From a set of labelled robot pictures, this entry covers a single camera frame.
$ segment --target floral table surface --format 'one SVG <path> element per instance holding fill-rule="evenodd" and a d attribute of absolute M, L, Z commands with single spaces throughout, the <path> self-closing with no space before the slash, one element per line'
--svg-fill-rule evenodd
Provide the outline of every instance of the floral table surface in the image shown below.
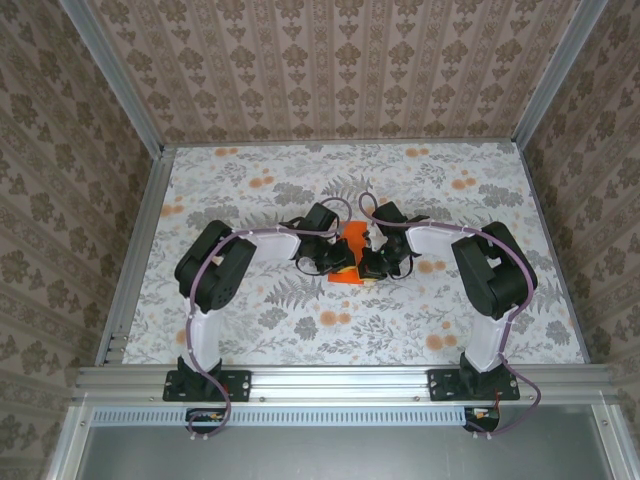
<path fill-rule="evenodd" d="M 505 223 L 539 287 L 512 329 L 514 363 L 582 363 L 519 154 L 510 143 L 351 144 L 180 148 L 147 265 L 124 363 L 174 363 L 185 339 L 176 263 L 207 223 L 273 226 L 339 195 L 368 189 L 405 215 L 481 227 Z M 345 209 L 335 207 L 341 215 Z M 224 309 L 227 364 L 457 363 L 473 308 L 454 263 L 420 257 L 401 281 L 370 286 L 305 276 L 292 262 L 252 264 Z"/>

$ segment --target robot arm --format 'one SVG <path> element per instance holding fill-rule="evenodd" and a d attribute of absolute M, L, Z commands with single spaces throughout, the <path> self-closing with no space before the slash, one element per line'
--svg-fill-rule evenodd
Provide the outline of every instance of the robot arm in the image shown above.
<path fill-rule="evenodd" d="M 284 222 L 274 231 L 250 231 L 221 250 L 220 257 L 214 258 L 198 283 L 195 295 L 197 308 L 189 326 L 192 353 L 203 370 L 215 373 L 220 369 L 221 309 L 235 296 L 251 262 L 294 260 L 297 264 L 302 258 L 309 258 L 321 273 L 355 267 L 355 256 L 346 240 L 331 242 L 324 236 L 300 233 L 328 231 L 337 219 L 334 212 L 316 203 L 303 218 Z M 184 297 L 186 312 L 191 311 L 189 297 L 198 270 L 215 246 L 232 232 L 225 223 L 212 221 L 178 263 L 175 277 Z M 195 372 L 195 365 L 186 350 L 181 355 L 179 369 L 184 369 L 185 365 Z"/>
<path fill-rule="evenodd" d="M 482 231 L 505 243 L 520 257 L 536 288 L 538 282 L 533 268 L 507 227 L 493 222 Z M 522 305 L 527 298 L 522 271 L 506 252 L 476 235 L 437 227 L 411 227 L 406 236 L 415 253 L 455 259 L 467 297 L 478 312 L 473 318 L 466 360 L 479 373 L 493 370 L 501 363 L 498 353 L 506 326 L 505 313 Z M 500 263 L 491 266 L 490 260 Z"/>

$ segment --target robotic arm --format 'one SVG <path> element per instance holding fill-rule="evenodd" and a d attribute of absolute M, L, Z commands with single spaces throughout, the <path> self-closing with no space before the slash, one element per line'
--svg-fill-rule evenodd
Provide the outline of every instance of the robotic arm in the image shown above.
<path fill-rule="evenodd" d="M 357 265 L 360 278 L 380 280 L 397 277 L 406 258 L 435 254 L 455 260 L 465 292 L 477 311 L 470 318 L 473 330 L 469 344 L 461 355 L 460 367 L 428 372 L 433 400 L 493 400 L 499 389 L 505 400 L 519 398 L 515 377 L 502 365 L 505 313 L 522 305 L 528 296 L 527 279 L 504 247 L 478 234 L 439 228 L 428 217 L 408 220 L 397 206 L 386 203 L 373 212 L 386 242 L 379 249 L 363 249 Z M 321 235 L 328 232 L 338 216 L 316 203 L 306 217 L 282 223 L 268 232 L 249 232 L 234 238 L 219 252 L 220 257 L 204 270 L 195 291 L 196 314 L 190 323 L 192 354 L 199 366 L 211 375 L 221 374 L 219 334 L 221 309 L 235 295 L 252 261 L 293 260 L 296 265 L 309 258 L 319 275 L 356 267 L 355 257 L 346 239 L 332 241 Z M 211 222 L 178 264 L 175 276 L 180 293 L 190 309 L 189 296 L 196 275 L 213 249 L 232 229 L 221 221 Z M 537 278 L 507 227 L 493 222 L 482 229 L 484 236 L 508 246 L 526 267 L 537 287 Z M 186 352 L 178 360 L 181 379 L 172 388 L 188 391 L 191 400 L 214 400 L 216 392 L 196 372 Z"/>

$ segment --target metal rail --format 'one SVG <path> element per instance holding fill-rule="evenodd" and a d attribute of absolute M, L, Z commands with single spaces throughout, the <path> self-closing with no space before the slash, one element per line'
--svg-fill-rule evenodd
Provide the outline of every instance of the metal rail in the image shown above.
<path fill-rule="evenodd" d="M 162 392 L 171 365 L 113 365 L 84 368 L 77 379 L 74 405 L 203 406 L 216 403 L 166 403 Z M 434 366 L 389 367 L 241 367 L 253 372 L 250 403 L 265 406 L 477 406 L 491 402 L 432 402 L 426 371 Z M 604 365 L 520 365 L 523 375 L 542 390 L 545 405 L 615 403 L 615 392 Z M 520 382 L 528 404 L 535 392 Z"/>

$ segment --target floral wallpaper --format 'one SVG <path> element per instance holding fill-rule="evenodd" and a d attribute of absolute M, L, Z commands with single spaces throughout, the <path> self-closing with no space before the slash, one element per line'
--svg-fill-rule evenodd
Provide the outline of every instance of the floral wallpaper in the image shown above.
<path fill-rule="evenodd" d="M 46 470 L 149 166 L 60 5 L 0 2 L 0 478 Z"/>
<path fill-rule="evenodd" d="M 610 0 L 525 154 L 592 360 L 640 445 L 640 3 Z"/>
<path fill-rule="evenodd" d="M 510 137 L 577 0 L 89 0 L 164 143 Z"/>
<path fill-rule="evenodd" d="M 211 220 L 273 226 L 335 195 L 364 220 L 357 196 L 367 189 L 409 217 L 508 225 L 539 279 L 508 358 L 584 361 L 515 146 L 397 143 L 177 149 L 124 362 L 174 364 L 181 354 L 186 313 L 173 272 Z M 334 208 L 344 220 L 344 206 Z M 473 315 L 453 258 L 424 255 L 407 278 L 365 286 L 307 276 L 290 261 L 252 263 L 222 310 L 220 350 L 244 365 L 457 363 Z"/>

